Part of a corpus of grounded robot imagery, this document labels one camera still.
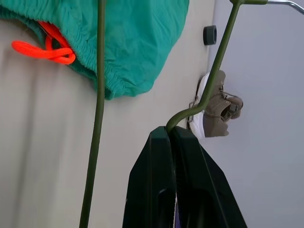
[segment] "orange drawstring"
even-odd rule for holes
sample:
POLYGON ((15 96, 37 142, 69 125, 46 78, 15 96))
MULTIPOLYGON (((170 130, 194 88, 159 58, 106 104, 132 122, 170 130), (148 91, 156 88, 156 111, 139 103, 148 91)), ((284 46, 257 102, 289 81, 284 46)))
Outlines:
POLYGON ((76 56, 67 41, 62 37, 59 30, 56 28, 56 26, 46 22, 39 22, 39 24, 47 32, 46 50, 33 46, 27 42, 18 40, 12 42, 11 46, 13 47, 13 49, 15 49, 21 54, 30 56, 32 58, 49 59, 51 61, 65 65, 73 63, 76 59, 76 56), (53 39, 56 39, 59 42, 61 48, 53 50, 53 39))

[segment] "boot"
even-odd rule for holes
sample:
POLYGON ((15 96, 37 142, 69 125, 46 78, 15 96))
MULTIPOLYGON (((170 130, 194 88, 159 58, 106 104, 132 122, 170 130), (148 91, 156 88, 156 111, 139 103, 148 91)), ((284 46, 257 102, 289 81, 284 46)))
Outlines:
POLYGON ((243 101, 239 97, 224 92, 225 78, 225 73, 220 70, 203 116, 205 137, 228 135, 227 121, 240 116, 243 101))

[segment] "teal fabric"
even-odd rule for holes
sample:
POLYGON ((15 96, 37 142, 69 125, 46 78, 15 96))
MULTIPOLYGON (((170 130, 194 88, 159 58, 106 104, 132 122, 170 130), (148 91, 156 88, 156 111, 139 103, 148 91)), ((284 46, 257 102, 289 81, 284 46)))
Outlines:
MULTIPOLYGON (((105 97, 149 91, 180 37, 189 0, 107 0, 105 97)), ((0 18, 17 19, 44 45, 37 21, 56 25, 75 51, 72 69, 96 88, 97 0, 0 0, 0 18)))

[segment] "green hanger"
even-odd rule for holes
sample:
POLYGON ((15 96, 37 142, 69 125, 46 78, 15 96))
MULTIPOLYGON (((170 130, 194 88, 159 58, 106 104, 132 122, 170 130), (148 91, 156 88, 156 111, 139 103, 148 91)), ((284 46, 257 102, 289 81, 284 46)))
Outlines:
MULTIPOLYGON (((243 4, 251 5, 265 5, 265 4, 281 4, 289 5, 296 9, 298 12, 304 14, 304 9, 298 4, 289 0, 230 0, 233 4, 228 23, 220 43, 218 52, 216 54, 215 60, 213 62, 211 72, 203 92, 202 98, 196 107, 185 109, 175 114, 167 123, 167 132, 170 131, 183 119, 198 114, 203 111, 211 97, 212 88, 215 83, 217 71, 222 63, 230 35, 237 18, 239 7, 243 4)), ((93 195, 95 170, 97 164, 100 134, 102 119, 104 113, 104 103, 105 103, 105 83, 104 83, 104 64, 105 64, 105 0, 99 0, 98 2, 98 32, 97 32, 97 78, 98 78, 98 88, 97 88, 97 104, 95 111, 95 123, 93 128, 93 137, 90 149, 89 164, 86 175, 85 183, 85 194, 82 204, 81 217, 79 228, 87 228, 90 216, 91 201, 93 195)))

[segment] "gray wall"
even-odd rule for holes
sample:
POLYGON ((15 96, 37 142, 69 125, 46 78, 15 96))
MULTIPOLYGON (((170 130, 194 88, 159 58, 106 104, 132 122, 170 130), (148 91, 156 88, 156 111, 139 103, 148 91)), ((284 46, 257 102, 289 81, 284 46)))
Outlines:
MULTIPOLYGON (((297 0, 304 6, 304 0, 297 0)), ((216 0, 218 44, 232 4, 216 0)), ((225 172, 250 228, 304 227, 304 16, 287 6, 242 6, 221 69, 244 100, 229 136, 201 143, 225 172)))

